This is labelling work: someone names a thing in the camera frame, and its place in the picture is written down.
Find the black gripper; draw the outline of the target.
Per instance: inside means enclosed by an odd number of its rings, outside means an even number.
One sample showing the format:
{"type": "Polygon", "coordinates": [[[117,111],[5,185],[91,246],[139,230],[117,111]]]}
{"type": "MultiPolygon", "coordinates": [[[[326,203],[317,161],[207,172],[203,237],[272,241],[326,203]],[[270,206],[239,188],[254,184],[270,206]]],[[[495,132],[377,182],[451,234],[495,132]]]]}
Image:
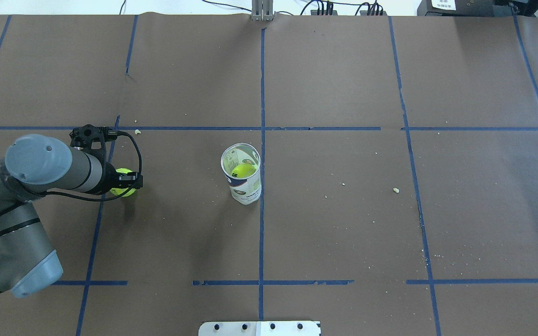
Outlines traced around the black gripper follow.
{"type": "Polygon", "coordinates": [[[121,174],[117,172],[111,163],[106,163],[101,180],[101,195],[119,187],[119,182],[133,181],[132,187],[141,189],[143,187],[143,176],[139,172],[133,172],[129,175],[130,177],[121,177],[121,174]]]}

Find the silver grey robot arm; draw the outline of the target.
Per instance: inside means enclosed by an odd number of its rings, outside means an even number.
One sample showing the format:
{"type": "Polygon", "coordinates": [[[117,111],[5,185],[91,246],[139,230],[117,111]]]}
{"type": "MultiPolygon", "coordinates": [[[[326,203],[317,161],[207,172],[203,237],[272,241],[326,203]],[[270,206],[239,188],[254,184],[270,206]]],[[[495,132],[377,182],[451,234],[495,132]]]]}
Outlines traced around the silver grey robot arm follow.
{"type": "Polygon", "coordinates": [[[143,186],[142,166],[123,173],[107,159],[106,143],[127,132],[87,124],[69,135],[69,145],[40,134],[21,136],[0,159],[0,294],[30,296],[63,274],[34,202],[46,196],[102,202],[111,189],[128,193],[143,186]]]}

